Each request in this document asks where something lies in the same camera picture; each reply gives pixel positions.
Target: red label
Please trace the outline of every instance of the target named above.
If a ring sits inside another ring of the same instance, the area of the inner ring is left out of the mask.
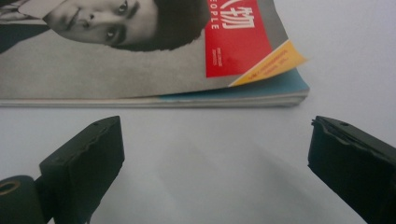
[[[256,0],[207,0],[207,77],[241,75],[271,53]]]

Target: white surface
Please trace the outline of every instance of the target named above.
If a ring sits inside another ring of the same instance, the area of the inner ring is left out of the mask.
[[[292,108],[0,108],[0,179],[88,124],[120,115],[126,161],[92,223],[364,223],[306,166],[311,119],[340,119],[396,146],[396,2],[276,1],[310,59]]]

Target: collar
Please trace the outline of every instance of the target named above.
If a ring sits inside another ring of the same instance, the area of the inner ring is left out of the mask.
[[[43,19],[64,0],[28,0],[21,5],[18,11],[38,19]]]

